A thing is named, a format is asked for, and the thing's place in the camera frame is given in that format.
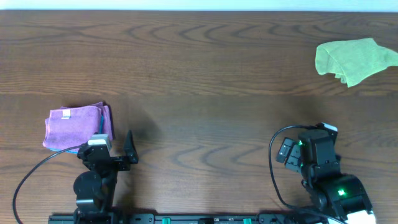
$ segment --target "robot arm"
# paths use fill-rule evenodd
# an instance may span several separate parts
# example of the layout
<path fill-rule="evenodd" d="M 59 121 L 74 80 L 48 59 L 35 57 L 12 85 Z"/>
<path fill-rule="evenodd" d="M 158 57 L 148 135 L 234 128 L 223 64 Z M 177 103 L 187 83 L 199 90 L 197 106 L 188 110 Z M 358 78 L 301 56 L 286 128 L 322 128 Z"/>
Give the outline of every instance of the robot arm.
<path fill-rule="evenodd" d="M 298 135 L 298 141 L 285 138 L 277 162 L 302 175 L 302 185 L 315 208 L 347 223 L 375 223 L 372 204 L 361 181 L 340 172 L 335 154 L 338 130 L 320 123 Z"/>

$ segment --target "green connector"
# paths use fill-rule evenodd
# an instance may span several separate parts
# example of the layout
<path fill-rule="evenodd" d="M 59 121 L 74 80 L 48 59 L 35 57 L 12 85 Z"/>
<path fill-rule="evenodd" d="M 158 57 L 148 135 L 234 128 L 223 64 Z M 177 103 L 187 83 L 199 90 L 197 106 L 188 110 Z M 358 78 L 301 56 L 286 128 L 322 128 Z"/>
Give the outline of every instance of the green connector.
<path fill-rule="evenodd" d="M 251 218 L 244 218 L 243 224 L 251 224 Z"/>
<path fill-rule="evenodd" d="M 163 218 L 162 219 L 162 224 L 171 224 L 172 219 L 171 218 Z"/>

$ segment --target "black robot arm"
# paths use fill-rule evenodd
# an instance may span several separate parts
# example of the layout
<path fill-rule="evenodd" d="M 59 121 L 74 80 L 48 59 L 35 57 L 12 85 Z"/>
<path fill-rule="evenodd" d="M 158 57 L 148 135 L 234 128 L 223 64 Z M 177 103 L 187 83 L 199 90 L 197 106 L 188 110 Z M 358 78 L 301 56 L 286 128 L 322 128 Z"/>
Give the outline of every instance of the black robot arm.
<path fill-rule="evenodd" d="M 348 214 L 366 211 L 372 205 L 361 181 L 340 172 L 340 156 L 335 154 L 338 130 L 320 123 L 298 135 L 298 141 L 285 138 L 276 160 L 300 173 L 302 185 L 314 206 L 325 215 L 348 220 Z"/>
<path fill-rule="evenodd" d="M 124 142 L 125 156 L 111 157 L 111 147 L 107 134 L 95 134 L 78 151 L 77 157 L 90 171 L 80 174 L 73 184 L 78 207 L 76 223 L 116 224 L 123 221 L 124 215 L 112 204 L 118 172 L 129 171 L 131 164 L 138 163 L 131 131 Z"/>

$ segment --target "green led light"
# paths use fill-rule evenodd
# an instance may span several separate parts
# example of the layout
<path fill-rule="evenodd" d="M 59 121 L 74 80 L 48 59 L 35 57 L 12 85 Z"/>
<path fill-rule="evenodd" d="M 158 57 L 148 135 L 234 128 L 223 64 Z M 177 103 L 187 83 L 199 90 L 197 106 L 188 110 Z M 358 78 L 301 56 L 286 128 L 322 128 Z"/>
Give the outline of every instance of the green led light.
<path fill-rule="evenodd" d="M 344 192 L 343 189 L 341 189 L 341 190 L 338 191 L 338 195 L 340 195 L 340 196 L 343 196 L 343 195 L 345 195 L 345 194 L 346 194 L 346 192 Z"/>

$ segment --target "white wall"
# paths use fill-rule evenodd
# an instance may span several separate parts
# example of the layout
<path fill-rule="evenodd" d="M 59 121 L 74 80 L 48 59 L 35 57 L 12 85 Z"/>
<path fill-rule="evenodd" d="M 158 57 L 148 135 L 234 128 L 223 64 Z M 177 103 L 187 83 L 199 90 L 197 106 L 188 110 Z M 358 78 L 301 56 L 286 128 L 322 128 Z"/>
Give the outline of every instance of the white wall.
<path fill-rule="evenodd" d="M 0 9 L 398 12 L 398 0 L 0 0 Z"/>

